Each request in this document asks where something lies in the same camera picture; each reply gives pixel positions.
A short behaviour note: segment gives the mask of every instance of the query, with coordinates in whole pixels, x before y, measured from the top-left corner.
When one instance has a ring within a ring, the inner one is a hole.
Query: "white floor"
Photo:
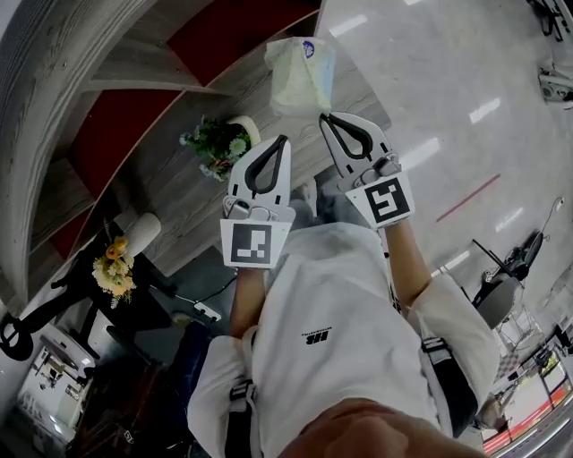
[[[526,280],[524,304],[541,310],[573,261],[573,113],[543,102],[537,64],[551,56],[552,38],[526,0],[328,0],[320,33],[328,30],[392,120],[426,261],[439,267],[469,250],[452,275],[470,297],[492,266],[472,239],[505,258],[566,198]],[[551,326],[547,310],[534,315]]]

